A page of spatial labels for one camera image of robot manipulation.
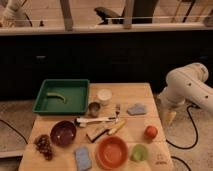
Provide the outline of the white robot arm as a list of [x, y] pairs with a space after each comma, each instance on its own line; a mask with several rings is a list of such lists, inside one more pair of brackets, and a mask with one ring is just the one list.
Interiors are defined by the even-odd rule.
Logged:
[[213, 114], [213, 88], [206, 85], [208, 69], [202, 63], [191, 63], [173, 69], [166, 75], [167, 86], [158, 98], [163, 107], [162, 124], [170, 125], [176, 116], [175, 108], [189, 100]]

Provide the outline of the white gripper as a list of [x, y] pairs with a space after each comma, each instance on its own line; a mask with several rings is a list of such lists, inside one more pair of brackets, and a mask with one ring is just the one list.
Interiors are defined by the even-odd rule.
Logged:
[[170, 125], [176, 117], [176, 112], [172, 110], [182, 106], [185, 103], [185, 99], [181, 96], [160, 94], [159, 100], [162, 106], [162, 117], [166, 118], [166, 124]]

